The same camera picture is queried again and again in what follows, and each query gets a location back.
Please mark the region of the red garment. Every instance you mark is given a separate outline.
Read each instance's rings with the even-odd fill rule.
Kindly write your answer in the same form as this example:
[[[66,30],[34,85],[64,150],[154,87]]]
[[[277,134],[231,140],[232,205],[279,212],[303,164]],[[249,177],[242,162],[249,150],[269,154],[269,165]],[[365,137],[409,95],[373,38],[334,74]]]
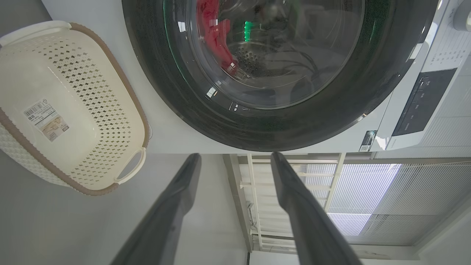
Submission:
[[[196,16],[198,26],[207,48],[212,52],[219,66],[229,75],[238,70],[238,60],[227,45],[227,35],[231,30],[230,20],[219,18],[219,0],[197,0]]]

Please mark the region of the white front-load washing machine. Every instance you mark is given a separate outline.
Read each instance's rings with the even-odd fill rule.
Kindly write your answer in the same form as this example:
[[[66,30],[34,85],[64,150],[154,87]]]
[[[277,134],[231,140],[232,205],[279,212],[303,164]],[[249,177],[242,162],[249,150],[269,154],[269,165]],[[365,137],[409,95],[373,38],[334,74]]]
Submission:
[[[204,136],[180,119],[164,102],[144,75],[131,39],[125,28],[121,0],[42,0],[53,20],[77,23],[95,32],[108,46],[131,83],[146,114],[152,131],[148,146],[150,153],[205,153],[245,154],[249,150],[235,148]],[[360,151],[367,131],[377,129],[377,136],[369,149],[374,158],[455,158],[471,157],[471,33],[461,32],[469,42],[456,62],[445,60],[441,65],[434,61],[431,67],[420,62],[431,62],[433,50],[442,46],[440,40],[451,26],[440,25],[434,38],[434,48],[422,47],[412,69],[372,113],[357,124],[333,138],[315,145],[289,151],[300,153],[341,153]],[[399,108],[411,92],[412,81],[419,70],[447,70],[456,68],[446,92],[427,123],[424,131],[405,136],[392,136],[392,122],[397,121]]]

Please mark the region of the cream perforated laundry basket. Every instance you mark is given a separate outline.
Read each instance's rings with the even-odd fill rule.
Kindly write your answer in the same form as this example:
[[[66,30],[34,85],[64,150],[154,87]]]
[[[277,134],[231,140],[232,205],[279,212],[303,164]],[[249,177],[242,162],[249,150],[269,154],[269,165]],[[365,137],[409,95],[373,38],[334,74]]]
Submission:
[[[0,150],[49,183],[116,190],[146,160],[149,127],[105,42],[74,22],[0,37]]]

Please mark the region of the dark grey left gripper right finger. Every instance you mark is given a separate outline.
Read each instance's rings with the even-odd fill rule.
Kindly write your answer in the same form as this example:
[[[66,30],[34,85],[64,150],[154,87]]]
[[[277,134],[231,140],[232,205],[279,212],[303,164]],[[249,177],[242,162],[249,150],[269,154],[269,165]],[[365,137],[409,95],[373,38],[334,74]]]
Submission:
[[[363,265],[282,153],[270,158],[276,196],[288,213],[300,265]]]

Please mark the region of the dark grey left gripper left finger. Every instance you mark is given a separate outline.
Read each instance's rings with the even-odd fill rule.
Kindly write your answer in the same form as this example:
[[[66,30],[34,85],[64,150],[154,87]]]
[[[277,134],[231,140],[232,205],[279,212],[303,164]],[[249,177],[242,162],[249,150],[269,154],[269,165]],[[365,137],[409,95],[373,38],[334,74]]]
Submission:
[[[110,265],[173,265],[183,218],[192,208],[201,156],[190,154]]]

